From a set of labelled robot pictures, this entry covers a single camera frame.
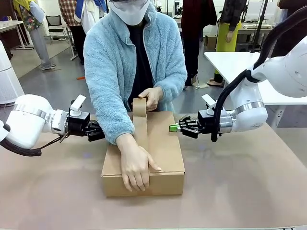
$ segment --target blue fleece jacket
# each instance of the blue fleece jacket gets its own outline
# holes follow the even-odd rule
[[[152,4],[145,15],[144,46],[154,87],[163,89],[159,111],[172,111],[172,100],[183,90],[187,71],[177,23]],[[87,33],[84,43],[85,77],[96,117],[106,139],[134,132],[128,98],[136,73],[136,48],[126,24],[111,11]]]

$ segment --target chair backrest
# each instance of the chair backrest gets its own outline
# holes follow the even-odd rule
[[[46,16],[46,20],[47,20],[48,26],[62,25],[60,15],[58,15],[58,16]]]

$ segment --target yellow scarf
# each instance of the yellow scarf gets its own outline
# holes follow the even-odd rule
[[[18,12],[18,14],[21,18],[23,18],[23,17],[22,17],[21,12],[20,12],[20,6],[23,6],[27,9],[27,11],[30,11],[30,4],[29,3],[31,1],[34,1],[34,0],[14,0],[14,8],[15,8],[15,10],[17,10],[17,12]]]

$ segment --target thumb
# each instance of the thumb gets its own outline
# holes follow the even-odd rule
[[[153,157],[149,153],[147,154],[147,157],[149,165],[152,166],[153,169],[161,171],[161,168],[156,164],[156,162],[154,162]]]
[[[146,90],[144,90],[143,92],[140,93],[139,97],[144,98],[149,94],[149,92],[150,92],[150,89],[146,89]]]

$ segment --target box lid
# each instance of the box lid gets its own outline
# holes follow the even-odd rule
[[[162,168],[157,172],[150,168],[150,174],[185,172],[180,144],[176,132],[168,127],[175,123],[172,112],[151,112],[147,114],[149,153]],[[121,175],[120,151],[109,145],[102,170],[102,176]]]

